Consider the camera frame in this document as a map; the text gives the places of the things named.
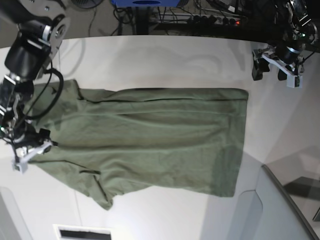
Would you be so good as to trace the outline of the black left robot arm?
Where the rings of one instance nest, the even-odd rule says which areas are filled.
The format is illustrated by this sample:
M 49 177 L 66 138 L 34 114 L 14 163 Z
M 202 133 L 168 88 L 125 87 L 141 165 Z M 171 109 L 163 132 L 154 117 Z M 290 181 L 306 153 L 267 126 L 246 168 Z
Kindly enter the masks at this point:
M 262 80 L 273 65 L 278 69 L 279 81 L 286 81 L 290 88 L 301 88 L 304 64 L 312 56 L 303 57 L 303 51 L 308 46 L 317 46 L 320 32 L 308 14 L 304 0 L 281 0 L 274 5 L 273 23 L 280 30 L 280 39 L 268 40 L 264 48 L 252 51 L 251 76 L 254 81 Z

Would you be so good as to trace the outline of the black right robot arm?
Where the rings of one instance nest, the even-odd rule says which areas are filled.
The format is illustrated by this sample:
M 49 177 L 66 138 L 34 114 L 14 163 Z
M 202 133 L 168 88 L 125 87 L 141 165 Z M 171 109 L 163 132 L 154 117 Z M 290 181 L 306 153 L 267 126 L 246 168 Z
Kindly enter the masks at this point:
M 4 65 L 9 73 L 0 83 L 0 138 L 16 151 L 36 148 L 50 141 L 50 132 L 37 132 L 31 122 L 47 115 L 58 101 L 64 86 L 62 74 L 52 61 L 70 26 L 62 0 L 2 0 L 1 19 L 16 25 L 18 33 Z M 34 94 L 34 81 L 56 75 L 58 90 L 48 107 L 37 115 L 24 112 Z

